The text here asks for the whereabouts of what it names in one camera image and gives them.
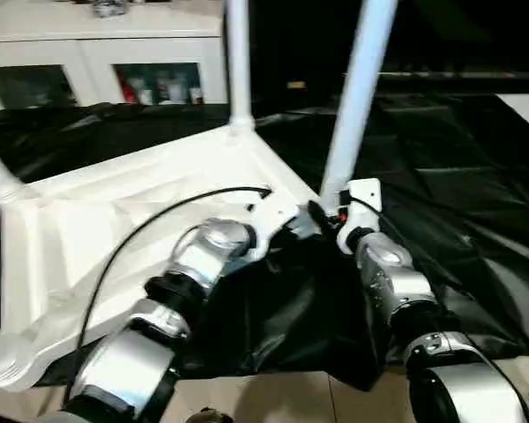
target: black tarp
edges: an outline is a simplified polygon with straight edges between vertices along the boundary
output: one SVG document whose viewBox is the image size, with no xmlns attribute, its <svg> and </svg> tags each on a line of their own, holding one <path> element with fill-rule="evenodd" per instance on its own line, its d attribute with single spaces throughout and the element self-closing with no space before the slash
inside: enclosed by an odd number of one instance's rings
<svg viewBox="0 0 529 423">
<path fill-rule="evenodd" d="M 226 121 L 227 108 L 213 106 L 0 112 L 0 156 L 30 182 Z M 261 118 L 257 131 L 317 189 L 334 122 L 322 108 Z M 522 353 L 504 313 L 529 335 L 529 124 L 495 96 L 380 97 L 355 175 L 382 181 L 384 212 L 463 329 L 492 357 Z M 384 355 L 396 355 L 358 277 L 322 239 L 235 274 L 216 292 L 184 376 L 325 370 L 367 389 Z M 67 362 L 42 382 L 62 382 Z"/>
</svg>

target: white bracket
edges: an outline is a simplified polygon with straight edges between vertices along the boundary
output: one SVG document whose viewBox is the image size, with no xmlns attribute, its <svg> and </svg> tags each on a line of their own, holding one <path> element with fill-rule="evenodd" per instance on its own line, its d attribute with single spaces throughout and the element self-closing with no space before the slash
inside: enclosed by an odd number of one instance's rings
<svg viewBox="0 0 529 423">
<path fill-rule="evenodd" d="M 382 210 L 380 181 L 377 178 L 350 181 L 346 187 L 351 197 L 364 201 L 379 212 Z M 356 201 L 351 201 L 351 204 L 348 206 L 345 225 L 341 227 L 337 235 L 337 244 L 345 254 L 353 254 L 353 251 L 346 245 L 346 239 L 357 227 L 368 227 L 373 231 L 380 230 L 378 216 L 364 205 Z"/>
</svg>

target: black cable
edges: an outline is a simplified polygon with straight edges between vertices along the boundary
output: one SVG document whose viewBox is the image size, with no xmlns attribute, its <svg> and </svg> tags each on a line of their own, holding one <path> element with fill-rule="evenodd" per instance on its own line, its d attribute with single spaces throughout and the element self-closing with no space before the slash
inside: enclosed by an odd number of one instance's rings
<svg viewBox="0 0 529 423">
<path fill-rule="evenodd" d="M 351 201 L 355 201 L 356 203 L 365 206 L 371 212 L 376 214 L 378 218 L 381 219 L 391 229 L 391 231 L 399 238 L 399 242 L 403 244 L 404 247 L 407 247 L 406 237 L 398 230 L 396 225 L 394 225 L 394 223 L 390 219 L 388 219 L 386 215 L 384 215 L 381 211 L 378 211 L 377 209 L 375 209 L 373 206 L 368 204 L 366 201 L 362 201 L 359 198 L 351 197 Z"/>
<path fill-rule="evenodd" d="M 402 244 L 404 245 L 404 247 L 408 247 L 408 242 L 406 240 L 406 237 L 396 228 L 396 226 L 393 224 L 393 222 L 387 217 L 385 216 L 383 213 L 381 213 L 380 211 L 378 211 L 377 209 L 375 209 L 372 205 L 366 203 L 365 201 L 362 201 L 361 199 L 359 198 L 355 198 L 355 197 L 351 197 L 351 201 L 355 201 L 356 203 L 359 203 L 361 205 L 363 205 L 364 207 L 366 207 L 367 209 L 369 209 L 371 212 L 375 213 L 378 218 L 380 218 L 391 230 L 392 232 L 399 238 L 399 241 L 402 242 Z M 444 209 L 449 209 L 448 206 L 445 206 L 445 205 L 442 205 L 440 204 L 440 206 Z M 455 286 L 452 286 L 451 287 L 452 289 L 455 289 L 456 291 L 458 291 L 459 293 L 462 293 L 464 295 L 466 295 L 465 292 L 463 292 L 463 290 L 459 290 L 457 287 Z M 519 335 L 519 337 L 521 338 L 520 340 L 523 342 L 523 344 L 525 345 L 525 349 L 527 351 L 527 353 L 529 353 L 529 337 L 527 336 L 527 334 L 525 333 L 525 331 L 517 324 L 517 322 L 515 322 L 515 320 L 513 320 L 508 314 L 507 312 L 504 313 L 504 317 L 505 319 L 507 319 L 509 321 L 509 324 L 511 326 L 511 328 L 516 331 Z"/>
<path fill-rule="evenodd" d="M 88 321 L 90 320 L 90 316 L 92 314 L 92 311 L 94 309 L 94 305 L 96 304 L 96 299 L 98 297 L 98 293 L 100 292 L 102 283 L 104 282 L 104 279 L 108 275 L 109 270 L 112 267 L 112 264 L 114 263 L 117 256 L 120 254 L 120 252 L 125 248 L 125 246 L 133 240 L 143 229 L 151 225 L 155 220 L 158 218 L 166 215 L 167 213 L 170 213 L 172 210 L 188 204 L 192 203 L 193 201 L 200 200 L 202 198 L 216 196 L 218 194 L 224 194 L 227 192 L 236 192 L 236 191 L 253 191 L 258 192 L 261 194 L 261 196 L 264 198 L 268 196 L 272 191 L 267 188 L 258 188 L 258 187 L 231 187 L 231 188 L 223 188 L 223 189 L 216 189 L 213 191 L 208 191 L 203 194 L 199 194 L 194 197 L 186 198 L 184 200 L 179 201 L 178 203 L 171 204 L 161 211 L 158 211 L 157 213 L 153 214 L 149 219 L 147 219 L 145 222 L 143 222 L 141 225 L 133 229 L 124 239 L 119 243 L 119 245 L 112 251 L 112 254 L 110 255 L 108 261 L 104 265 L 104 268 L 102 269 L 102 272 L 100 276 L 98 277 L 98 280 L 96 281 L 96 286 L 93 289 L 92 295 L 90 297 L 90 300 L 88 301 L 88 305 L 86 306 L 86 312 L 84 315 L 84 320 L 82 322 L 82 326 L 80 328 L 80 333 L 78 334 L 78 340 L 77 340 L 77 349 L 75 350 L 74 354 L 74 362 L 72 366 L 72 371 L 69 374 L 69 379 L 67 381 L 67 387 L 66 391 L 64 392 L 63 396 L 63 404 L 67 404 L 67 402 L 70 399 L 71 396 L 71 390 L 72 386 L 74 385 L 74 382 L 77 379 L 78 371 L 80 369 L 81 364 L 81 356 L 82 352 L 80 351 L 84 341 L 85 341 L 85 334 L 86 334 L 86 328 L 88 326 Z"/>
<path fill-rule="evenodd" d="M 515 386 L 515 384 L 511 381 L 511 379 L 505 374 L 505 372 L 492 360 L 490 359 L 487 354 L 485 354 L 477 345 L 476 343 L 463 331 L 461 331 L 466 339 L 468 339 L 468 342 L 470 342 L 471 347 L 474 348 L 478 354 L 480 354 L 484 359 L 486 364 L 491 366 L 497 373 L 500 374 L 500 376 L 511 386 L 515 394 L 518 396 L 519 403 L 521 404 L 521 408 L 523 410 L 523 414 L 525 416 L 525 420 L 527 423 L 529 423 L 529 406 L 521 396 L 521 393 L 519 392 L 518 388 Z"/>
</svg>

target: white plastic frame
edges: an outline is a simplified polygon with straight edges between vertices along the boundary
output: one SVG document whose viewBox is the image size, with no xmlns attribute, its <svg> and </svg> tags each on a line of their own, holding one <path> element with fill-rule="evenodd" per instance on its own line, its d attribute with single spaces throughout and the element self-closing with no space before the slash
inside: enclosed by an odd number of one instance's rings
<svg viewBox="0 0 529 423">
<path fill-rule="evenodd" d="M 246 0 L 230 0 L 233 114 L 228 126 L 23 184 L 0 162 L 3 278 L 0 388 L 36 383 L 74 349 L 90 290 L 109 252 L 169 203 L 212 189 L 267 186 L 291 205 L 317 195 L 254 132 Z M 109 332 L 144 295 L 178 236 L 210 216 L 246 219 L 254 193 L 185 205 L 145 230 L 110 272 L 86 332 Z"/>
</svg>

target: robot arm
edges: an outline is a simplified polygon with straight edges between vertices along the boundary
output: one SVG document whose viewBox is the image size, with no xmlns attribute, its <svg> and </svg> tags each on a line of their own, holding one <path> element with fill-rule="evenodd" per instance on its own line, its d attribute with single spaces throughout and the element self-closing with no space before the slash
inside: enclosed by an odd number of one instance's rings
<svg viewBox="0 0 529 423">
<path fill-rule="evenodd" d="M 380 211 L 377 180 L 352 181 L 348 188 L 350 197 Z M 408 251 L 378 232 L 373 211 L 352 202 L 338 243 L 354 255 L 373 309 L 403 351 L 418 423 L 529 421 L 515 388 L 459 331 Z"/>
<path fill-rule="evenodd" d="M 179 378 L 177 357 L 221 276 L 262 258 L 299 209 L 272 193 L 247 221 L 207 219 L 177 242 L 119 329 L 82 366 L 71 399 L 41 423 L 158 422 Z"/>
</svg>

